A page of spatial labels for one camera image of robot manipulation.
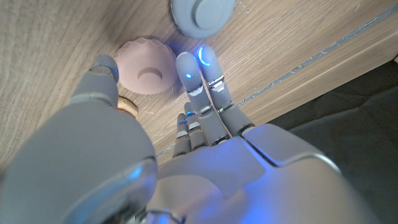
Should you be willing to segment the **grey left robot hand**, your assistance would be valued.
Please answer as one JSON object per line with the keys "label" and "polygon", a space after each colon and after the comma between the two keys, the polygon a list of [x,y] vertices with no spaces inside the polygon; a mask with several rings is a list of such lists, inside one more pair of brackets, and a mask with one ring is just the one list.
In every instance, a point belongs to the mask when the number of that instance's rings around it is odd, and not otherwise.
{"label": "grey left robot hand", "polygon": [[190,101],[170,161],[158,165],[142,126],[117,109],[118,66],[101,55],[7,168],[1,222],[379,222],[324,153],[251,122],[211,47],[175,65]]}

